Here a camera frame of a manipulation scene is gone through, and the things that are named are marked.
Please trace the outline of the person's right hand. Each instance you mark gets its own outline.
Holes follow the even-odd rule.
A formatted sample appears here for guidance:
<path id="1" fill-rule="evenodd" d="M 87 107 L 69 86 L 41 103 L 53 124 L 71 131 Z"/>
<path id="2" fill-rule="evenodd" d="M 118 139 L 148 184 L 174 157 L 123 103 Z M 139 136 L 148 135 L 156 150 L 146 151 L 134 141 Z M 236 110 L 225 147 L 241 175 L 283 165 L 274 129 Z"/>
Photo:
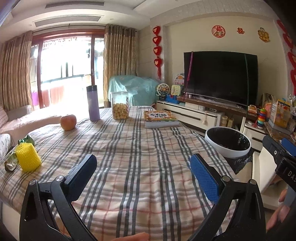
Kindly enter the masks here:
<path id="1" fill-rule="evenodd" d="M 278 221 L 283 223 L 284 219 L 286 218 L 287 214 L 289 213 L 290 207 L 283 204 L 286 195 L 287 195 L 287 189 L 285 189 L 281 192 L 280 198 L 278 200 L 278 202 L 281 205 L 277 208 L 277 210 L 273 213 L 273 215 L 271 216 L 271 218 L 267 222 L 266 231 L 271 230 L 277 224 Z"/>

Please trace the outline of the person's left hand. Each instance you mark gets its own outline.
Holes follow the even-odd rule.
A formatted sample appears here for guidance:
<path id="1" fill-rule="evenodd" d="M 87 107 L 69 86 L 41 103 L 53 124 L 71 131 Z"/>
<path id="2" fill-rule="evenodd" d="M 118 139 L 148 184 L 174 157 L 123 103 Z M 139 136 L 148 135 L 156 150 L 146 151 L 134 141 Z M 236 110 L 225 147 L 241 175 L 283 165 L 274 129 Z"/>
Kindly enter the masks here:
<path id="1" fill-rule="evenodd" d="M 149 234 L 146 232 L 137 233 L 135 235 L 129 235 L 126 237 L 117 237 L 112 241 L 148 241 L 150 238 Z"/>

